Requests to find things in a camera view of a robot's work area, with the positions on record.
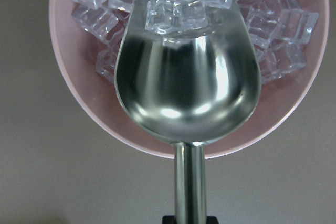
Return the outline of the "stainless steel ice scoop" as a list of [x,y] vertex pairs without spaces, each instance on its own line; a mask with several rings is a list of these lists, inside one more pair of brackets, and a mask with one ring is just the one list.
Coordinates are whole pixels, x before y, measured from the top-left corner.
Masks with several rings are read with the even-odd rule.
[[217,223],[206,213],[206,145],[241,127],[258,104],[262,78],[236,2],[208,8],[210,26],[171,38],[145,29],[135,0],[114,72],[127,115],[175,148],[175,214],[163,223]]

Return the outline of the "pile of clear ice cubes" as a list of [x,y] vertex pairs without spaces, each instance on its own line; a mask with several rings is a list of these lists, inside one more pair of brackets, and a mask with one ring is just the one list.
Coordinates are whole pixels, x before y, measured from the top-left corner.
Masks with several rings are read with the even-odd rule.
[[[113,81],[121,38],[134,0],[72,0],[72,17],[106,49],[93,56],[96,73]],[[301,8],[298,0],[146,0],[145,29],[170,47],[187,43],[188,35],[214,23],[209,11],[237,3],[246,23],[261,68],[270,82],[301,69],[306,61],[303,46],[310,41],[318,13]]]

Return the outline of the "pink bowl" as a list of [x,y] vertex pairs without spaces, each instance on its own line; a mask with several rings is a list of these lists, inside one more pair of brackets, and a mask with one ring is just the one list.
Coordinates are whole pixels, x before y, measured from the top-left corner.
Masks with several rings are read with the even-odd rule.
[[[257,109],[239,129],[206,146],[206,158],[240,151],[263,139],[281,125],[309,91],[321,65],[329,29],[329,0],[299,0],[304,9],[319,13],[305,47],[306,66],[262,88]],[[139,128],[123,111],[114,86],[100,77],[88,57],[99,43],[73,20],[72,0],[49,0],[49,28],[55,57],[71,93],[85,112],[113,138],[145,153],[173,158],[173,147]]]

